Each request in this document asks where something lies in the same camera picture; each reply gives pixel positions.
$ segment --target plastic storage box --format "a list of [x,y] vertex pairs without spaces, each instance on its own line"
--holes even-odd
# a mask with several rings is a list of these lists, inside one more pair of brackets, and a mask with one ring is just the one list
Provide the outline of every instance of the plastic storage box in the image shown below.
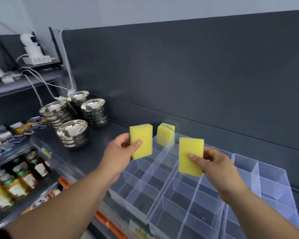
[[[234,165],[252,192],[299,228],[299,215],[286,170],[239,154],[234,154]],[[245,239],[234,212],[230,206],[225,207],[221,239]]]
[[[172,155],[178,156],[180,136],[175,135],[175,145],[170,151]],[[221,152],[230,158],[233,155]],[[149,217],[151,233],[162,239],[217,239],[225,206],[217,190],[204,175],[199,178],[179,173],[178,163],[171,176]]]
[[167,147],[156,143],[153,138],[153,153],[138,160],[132,160],[111,186],[109,193],[113,200],[128,209],[143,223],[156,205],[161,191],[178,161],[178,155],[169,155],[174,141]]

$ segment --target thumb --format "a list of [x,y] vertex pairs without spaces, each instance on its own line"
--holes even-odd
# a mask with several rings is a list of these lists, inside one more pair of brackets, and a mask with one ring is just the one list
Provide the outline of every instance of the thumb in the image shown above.
[[136,150],[140,148],[141,145],[142,145],[142,141],[138,140],[132,143],[127,148],[125,148],[125,150],[130,154],[130,156],[132,156],[136,152]]
[[195,155],[195,154],[188,154],[187,155],[189,160],[192,161],[193,163],[195,163],[196,165],[198,165],[203,172],[205,172],[205,170],[207,169],[208,165],[209,165],[209,161]]

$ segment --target orange strip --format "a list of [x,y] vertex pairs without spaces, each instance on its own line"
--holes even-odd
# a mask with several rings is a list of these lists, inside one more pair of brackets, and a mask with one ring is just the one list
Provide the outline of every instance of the orange strip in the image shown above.
[[[59,178],[60,184],[63,186],[63,188],[68,189],[70,184],[68,181],[66,181],[65,178],[60,177]],[[103,224],[105,225],[108,229],[110,229],[114,235],[118,237],[118,239],[128,239],[123,232],[121,232],[111,221],[109,221],[102,213],[99,211],[96,211],[95,217]]]

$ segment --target person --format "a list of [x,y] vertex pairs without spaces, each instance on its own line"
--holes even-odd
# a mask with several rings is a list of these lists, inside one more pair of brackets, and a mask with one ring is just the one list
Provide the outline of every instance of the person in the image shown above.
[[[66,191],[0,230],[0,238],[80,239],[99,208],[108,188],[127,167],[142,141],[129,144],[129,134],[121,134],[104,151],[100,165]],[[188,154],[220,197],[231,206],[248,239],[299,239],[299,229],[251,192],[229,157],[205,147],[200,158]]]

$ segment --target black sleeve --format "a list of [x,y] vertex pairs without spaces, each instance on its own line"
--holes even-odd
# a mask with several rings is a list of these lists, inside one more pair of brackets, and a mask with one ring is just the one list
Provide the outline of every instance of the black sleeve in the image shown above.
[[5,229],[0,229],[0,239],[12,239]]

